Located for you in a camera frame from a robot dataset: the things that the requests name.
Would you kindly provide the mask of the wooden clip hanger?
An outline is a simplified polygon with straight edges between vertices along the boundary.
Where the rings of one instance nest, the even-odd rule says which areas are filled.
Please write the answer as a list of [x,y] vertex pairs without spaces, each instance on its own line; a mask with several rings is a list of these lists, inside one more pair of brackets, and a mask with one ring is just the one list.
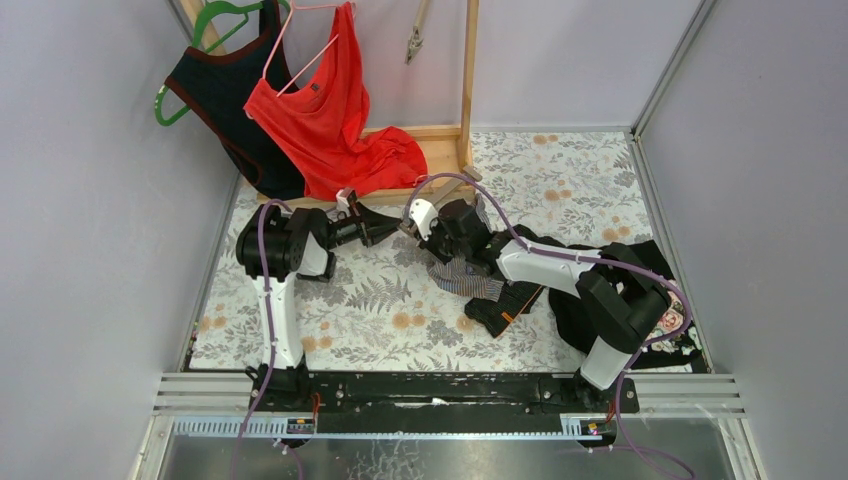
[[[446,182],[444,182],[441,186],[436,187],[428,197],[425,197],[423,194],[424,189],[430,183],[439,179],[446,179]],[[398,227],[399,230],[412,238],[419,239],[413,234],[413,230],[410,228],[410,222],[408,220],[408,212],[413,200],[416,198],[429,200],[438,210],[438,206],[449,198],[460,198],[461,195],[458,194],[459,190],[465,187],[473,187],[481,179],[482,175],[471,165],[466,165],[460,173],[443,172],[421,177],[420,182],[413,188],[412,193],[409,195],[407,203],[402,210],[401,224]]]

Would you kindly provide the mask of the grey striped underwear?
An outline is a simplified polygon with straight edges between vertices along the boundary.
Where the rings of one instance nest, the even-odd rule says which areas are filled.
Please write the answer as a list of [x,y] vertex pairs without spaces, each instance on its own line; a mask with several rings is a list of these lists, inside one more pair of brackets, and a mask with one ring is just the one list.
[[[472,219],[480,220],[486,228],[491,224],[487,217],[483,197],[477,193],[468,202],[466,199],[452,200],[439,208],[439,213],[446,213],[448,208],[470,207],[473,212]],[[442,290],[463,297],[496,301],[499,299],[504,282],[492,277],[485,277],[472,270],[472,267],[462,255],[452,258],[443,263],[435,258],[427,261],[426,271],[429,278]]]

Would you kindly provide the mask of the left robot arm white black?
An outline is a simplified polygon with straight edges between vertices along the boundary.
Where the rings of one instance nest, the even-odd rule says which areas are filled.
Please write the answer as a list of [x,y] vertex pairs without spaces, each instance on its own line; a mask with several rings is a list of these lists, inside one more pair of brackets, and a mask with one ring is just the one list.
[[356,241],[374,246],[393,235],[400,223],[359,204],[336,216],[320,208],[288,211],[278,201],[257,208],[237,237],[235,254],[257,291],[263,365],[285,371],[304,361],[295,283],[329,282],[336,268],[335,248]]

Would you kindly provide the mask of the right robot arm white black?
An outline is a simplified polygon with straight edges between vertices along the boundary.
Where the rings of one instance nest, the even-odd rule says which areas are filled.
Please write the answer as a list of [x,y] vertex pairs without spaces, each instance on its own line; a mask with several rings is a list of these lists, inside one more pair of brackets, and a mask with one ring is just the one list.
[[535,241],[514,226],[495,232],[477,204],[464,200],[442,207],[413,200],[406,217],[437,265],[458,266],[461,295],[479,283],[523,282],[576,300],[590,335],[578,373],[597,390],[610,388],[629,368],[679,292],[628,245],[570,249]]

